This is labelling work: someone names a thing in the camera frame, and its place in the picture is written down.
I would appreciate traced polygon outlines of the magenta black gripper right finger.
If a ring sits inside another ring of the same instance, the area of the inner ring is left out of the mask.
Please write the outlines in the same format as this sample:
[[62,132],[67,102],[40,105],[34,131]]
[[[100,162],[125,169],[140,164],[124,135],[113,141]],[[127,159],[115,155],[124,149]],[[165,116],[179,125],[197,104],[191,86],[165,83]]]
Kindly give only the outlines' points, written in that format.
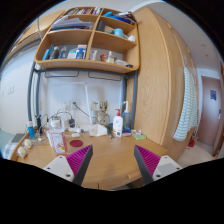
[[134,156],[145,185],[182,169],[168,155],[158,156],[138,145],[134,146]]

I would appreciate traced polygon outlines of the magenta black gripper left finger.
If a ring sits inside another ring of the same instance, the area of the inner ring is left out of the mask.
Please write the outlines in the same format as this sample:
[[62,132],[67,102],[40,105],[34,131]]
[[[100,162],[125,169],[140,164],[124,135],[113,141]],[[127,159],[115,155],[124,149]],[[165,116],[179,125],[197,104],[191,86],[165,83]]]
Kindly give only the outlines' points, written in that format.
[[81,186],[92,156],[93,146],[89,145],[68,156],[57,156],[44,170]]

